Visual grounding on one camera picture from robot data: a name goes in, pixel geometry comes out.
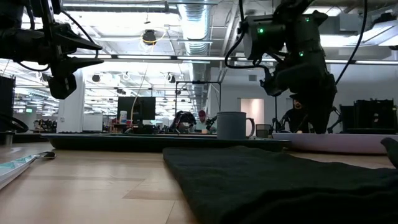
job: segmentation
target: wooden surface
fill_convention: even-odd
[[[0,163],[50,150],[47,142],[0,147]],[[197,223],[161,154],[55,152],[0,190],[1,224]],[[293,155],[393,168],[384,156]]]

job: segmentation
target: mug handle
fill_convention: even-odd
[[[251,132],[250,132],[250,135],[247,136],[248,138],[250,138],[254,134],[254,128],[256,128],[256,125],[254,124],[253,118],[246,118],[246,119],[250,120],[250,122],[251,122]]]

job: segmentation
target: gray mug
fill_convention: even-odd
[[[246,120],[250,120],[251,133],[246,137]],[[254,134],[254,120],[246,118],[245,112],[218,112],[217,139],[243,140]]]

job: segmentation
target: pink tray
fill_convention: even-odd
[[[277,140],[289,140],[296,150],[343,152],[353,154],[386,154],[380,143],[384,138],[398,141],[398,135],[388,134],[291,134],[275,133]]]

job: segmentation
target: computer monitor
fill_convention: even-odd
[[[127,111],[127,119],[131,117],[131,107],[135,97],[119,97],[118,99],[118,119],[120,111]],[[133,109],[133,120],[155,120],[156,97],[137,97]]]

